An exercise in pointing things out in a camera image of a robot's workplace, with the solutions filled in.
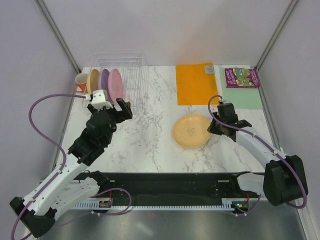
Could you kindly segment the yellow plate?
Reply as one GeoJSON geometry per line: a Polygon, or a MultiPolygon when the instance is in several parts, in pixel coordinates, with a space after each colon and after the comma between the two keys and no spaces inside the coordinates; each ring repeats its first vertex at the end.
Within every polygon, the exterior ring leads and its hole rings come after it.
{"type": "Polygon", "coordinates": [[[100,72],[97,69],[92,69],[86,81],[86,91],[88,94],[92,94],[94,91],[99,89],[99,75],[100,72]]]}
{"type": "Polygon", "coordinates": [[[184,148],[197,148],[211,137],[207,131],[211,122],[203,115],[189,114],[180,118],[173,126],[175,142],[184,148]]]}

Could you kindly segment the pink plate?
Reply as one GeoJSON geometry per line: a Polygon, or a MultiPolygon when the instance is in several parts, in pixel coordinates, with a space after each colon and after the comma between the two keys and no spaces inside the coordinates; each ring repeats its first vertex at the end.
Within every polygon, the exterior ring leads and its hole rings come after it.
{"type": "Polygon", "coordinates": [[[124,84],[118,69],[114,68],[108,76],[108,94],[112,103],[116,104],[118,98],[124,96],[124,84]]]}

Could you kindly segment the purple plate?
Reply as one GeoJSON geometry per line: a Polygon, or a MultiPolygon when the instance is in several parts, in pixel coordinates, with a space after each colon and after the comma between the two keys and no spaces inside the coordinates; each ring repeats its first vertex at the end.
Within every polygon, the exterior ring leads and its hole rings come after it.
{"type": "Polygon", "coordinates": [[[98,89],[107,90],[108,89],[108,79],[110,72],[108,69],[103,69],[98,76],[98,89]]]}

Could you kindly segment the clear wire dish rack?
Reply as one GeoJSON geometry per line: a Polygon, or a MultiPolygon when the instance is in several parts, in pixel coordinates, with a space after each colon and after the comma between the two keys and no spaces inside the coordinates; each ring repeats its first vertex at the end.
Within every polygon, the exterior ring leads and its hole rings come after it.
{"type": "MultiPolygon", "coordinates": [[[[147,71],[146,58],[142,52],[133,53],[96,53],[91,61],[90,71],[97,69],[118,69],[123,81],[123,100],[130,102],[134,116],[144,111],[144,100],[147,99],[148,88],[146,86],[147,71]]],[[[112,103],[107,89],[108,100],[112,103]]]]}

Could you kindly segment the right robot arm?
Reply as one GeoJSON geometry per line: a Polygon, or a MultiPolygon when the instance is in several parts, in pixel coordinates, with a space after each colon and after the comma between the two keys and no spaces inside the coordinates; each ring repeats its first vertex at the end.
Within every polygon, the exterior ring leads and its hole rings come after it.
{"type": "Polygon", "coordinates": [[[245,148],[263,167],[264,173],[242,172],[229,184],[235,197],[246,191],[263,195],[273,206],[288,204],[296,209],[307,205],[309,193],[303,161],[270,145],[246,120],[240,120],[234,105],[220,101],[207,131],[224,135],[245,148]]]}

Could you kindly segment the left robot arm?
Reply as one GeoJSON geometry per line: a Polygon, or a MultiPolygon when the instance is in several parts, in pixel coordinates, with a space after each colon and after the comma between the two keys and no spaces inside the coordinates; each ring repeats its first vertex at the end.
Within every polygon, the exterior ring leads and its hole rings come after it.
{"type": "Polygon", "coordinates": [[[117,124],[133,117],[131,104],[116,99],[120,110],[103,97],[92,97],[87,106],[91,113],[80,136],[67,152],[62,151],[62,162],[32,192],[24,197],[14,197],[9,205],[17,215],[11,230],[11,239],[19,222],[29,230],[29,235],[39,238],[45,235],[56,221],[74,205],[97,194],[106,196],[108,182],[99,179],[93,185],[82,184],[79,189],[64,190],[70,182],[97,160],[112,141],[117,124]]]}

